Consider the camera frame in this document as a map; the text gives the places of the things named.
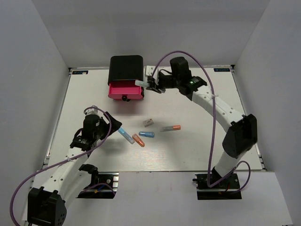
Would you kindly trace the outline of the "blue cap highlighter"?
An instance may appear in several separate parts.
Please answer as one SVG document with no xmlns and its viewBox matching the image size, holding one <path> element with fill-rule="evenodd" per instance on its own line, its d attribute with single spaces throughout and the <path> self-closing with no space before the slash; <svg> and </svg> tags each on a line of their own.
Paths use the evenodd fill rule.
<svg viewBox="0 0 301 226">
<path fill-rule="evenodd" d="M 135 141 L 134 139 L 123 129 L 119 128 L 118 132 L 130 143 L 133 144 Z"/>
</svg>

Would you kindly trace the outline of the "orange cap highlighter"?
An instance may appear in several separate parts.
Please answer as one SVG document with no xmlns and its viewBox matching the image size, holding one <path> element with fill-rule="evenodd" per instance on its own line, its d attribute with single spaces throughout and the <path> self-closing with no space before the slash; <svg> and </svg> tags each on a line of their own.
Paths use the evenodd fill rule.
<svg viewBox="0 0 301 226">
<path fill-rule="evenodd" d="M 166 126 L 162 127 L 160 129 L 161 132 L 167 132 L 167 131 L 175 131 L 175 130 L 180 130 L 181 126 L 180 125 L 173 125 L 173 126 Z"/>
</svg>

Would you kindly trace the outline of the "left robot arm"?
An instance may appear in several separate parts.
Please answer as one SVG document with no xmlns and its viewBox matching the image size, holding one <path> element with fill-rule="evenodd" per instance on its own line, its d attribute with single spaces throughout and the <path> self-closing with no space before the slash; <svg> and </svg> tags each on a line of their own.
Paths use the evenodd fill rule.
<svg viewBox="0 0 301 226">
<path fill-rule="evenodd" d="M 58 165 L 49 179 L 28 194 L 27 221 L 37 226 L 63 225 L 67 208 L 86 188 L 99 184 L 98 168 L 87 164 L 91 150 L 99 140 L 104 141 L 116 132 L 122 123 L 108 112 L 100 117 L 95 112 L 87 113 L 82 128 L 74 134 L 65 163 Z"/>
</svg>

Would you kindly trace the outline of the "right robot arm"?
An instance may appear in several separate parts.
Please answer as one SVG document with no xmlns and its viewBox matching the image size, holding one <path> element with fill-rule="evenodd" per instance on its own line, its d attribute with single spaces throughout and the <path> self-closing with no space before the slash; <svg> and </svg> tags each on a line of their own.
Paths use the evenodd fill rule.
<svg viewBox="0 0 301 226">
<path fill-rule="evenodd" d="M 220 124 L 226 132 L 222 142 L 223 153 L 218 163 L 208 166 L 207 185 L 222 188 L 229 183 L 229 176 L 240 164 L 241 158 L 257 143 L 257 119 L 236 111 L 213 89 L 212 82 L 193 76 L 188 61 L 180 56 L 170 60 L 171 72 L 147 75 L 147 90 L 164 93 L 166 89 L 178 89 L 193 103 L 201 106 L 213 117 L 213 128 Z"/>
</svg>

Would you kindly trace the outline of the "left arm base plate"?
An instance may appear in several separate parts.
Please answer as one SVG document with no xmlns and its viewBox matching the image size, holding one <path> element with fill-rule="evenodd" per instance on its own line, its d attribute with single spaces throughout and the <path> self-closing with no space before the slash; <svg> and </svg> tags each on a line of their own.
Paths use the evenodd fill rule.
<svg viewBox="0 0 301 226">
<path fill-rule="evenodd" d="M 118 172 L 98 173 L 93 183 L 84 188 L 78 199 L 113 199 L 119 183 Z"/>
</svg>

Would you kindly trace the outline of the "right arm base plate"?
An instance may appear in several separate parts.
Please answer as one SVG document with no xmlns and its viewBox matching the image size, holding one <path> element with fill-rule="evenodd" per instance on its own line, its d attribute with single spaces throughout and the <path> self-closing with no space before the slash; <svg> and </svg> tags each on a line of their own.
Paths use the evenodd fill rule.
<svg viewBox="0 0 301 226">
<path fill-rule="evenodd" d="M 207 186 L 207 174 L 196 174 L 192 182 L 197 188 L 198 200 L 241 200 L 239 179 L 236 173 L 225 179 L 218 185 L 209 188 Z"/>
</svg>

